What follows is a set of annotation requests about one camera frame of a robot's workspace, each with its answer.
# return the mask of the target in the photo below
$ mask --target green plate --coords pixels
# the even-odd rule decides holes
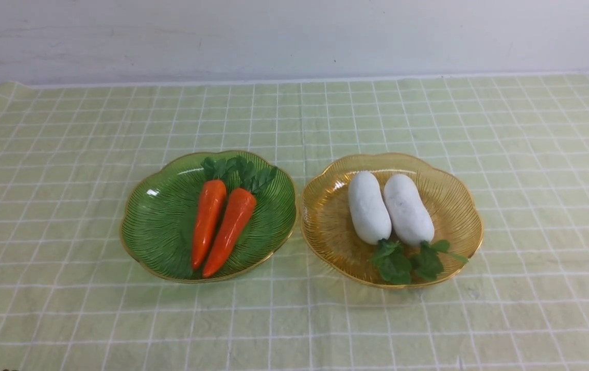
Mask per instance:
[[[245,151],[193,153],[173,160],[137,184],[120,224],[120,239],[128,254],[148,272],[176,282],[229,279],[269,259],[292,235],[297,221],[295,184],[281,169],[269,187],[257,195],[254,214],[219,272],[203,279],[202,268],[196,272],[191,268],[198,196],[206,181],[201,162],[205,157],[218,160],[238,155],[254,162],[256,171],[271,166]],[[235,174],[229,193],[238,186]]]

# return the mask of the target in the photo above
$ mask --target wall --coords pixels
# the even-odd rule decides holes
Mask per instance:
[[[0,0],[0,82],[558,70],[589,0]]]

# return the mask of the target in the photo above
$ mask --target amber glass plate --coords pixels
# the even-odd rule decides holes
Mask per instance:
[[[356,172],[370,171],[382,186],[396,173],[407,174],[419,189],[434,222],[434,241],[448,240],[450,252],[471,258],[482,244],[484,227],[464,183],[419,158],[401,153],[351,155],[340,158],[315,177],[302,193],[301,230],[313,252],[347,277],[387,289],[418,288],[450,279],[464,263],[440,254],[443,272],[431,282],[414,278],[412,284],[391,284],[370,263],[376,247],[358,238],[347,200],[349,181]]]

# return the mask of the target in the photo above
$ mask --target scalloped plate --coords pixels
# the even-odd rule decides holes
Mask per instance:
[[[419,158],[401,153],[351,155],[336,160],[311,180],[302,193],[301,232],[313,252],[347,277],[384,289],[411,289],[450,279],[464,263],[440,254],[443,272],[431,282],[390,284],[370,263],[376,247],[360,240],[354,232],[347,186],[356,172],[370,171],[382,190],[388,178],[407,174],[419,188],[420,196],[434,222],[434,241],[448,240],[450,252],[470,258],[480,248],[484,227],[473,197],[461,180],[430,166]]]
[[[279,169],[269,187],[260,193],[249,224],[226,264],[213,277],[203,279],[202,269],[190,265],[198,196],[205,177],[205,157],[237,155],[255,163],[256,170],[271,166],[250,152],[193,153],[173,160],[159,172],[140,181],[130,194],[120,224],[125,250],[153,275],[175,282],[195,283],[230,279],[263,263],[292,235],[297,221],[295,184]],[[235,175],[230,190],[239,185]]]

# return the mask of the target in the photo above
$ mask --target orange carrot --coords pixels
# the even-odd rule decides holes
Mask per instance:
[[[233,190],[228,197],[219,232],[203,267],[203,278],[214,275],[226,263],[242,231],[251,220],[257,205],[255,196],[268,187],[276,176],[276,167],[265,167],[255,173],[253,162],[247,162],[243,157],[237,158],[237,166],[242,185]]]
[[[227,189],[224,179],[235,170],[235,158],[217,162],[207,157],[201,164],[208,179],[198,197],[198,211],[192,240],[192,268],[201,267],[214,239],[214,232],[226,204]]]

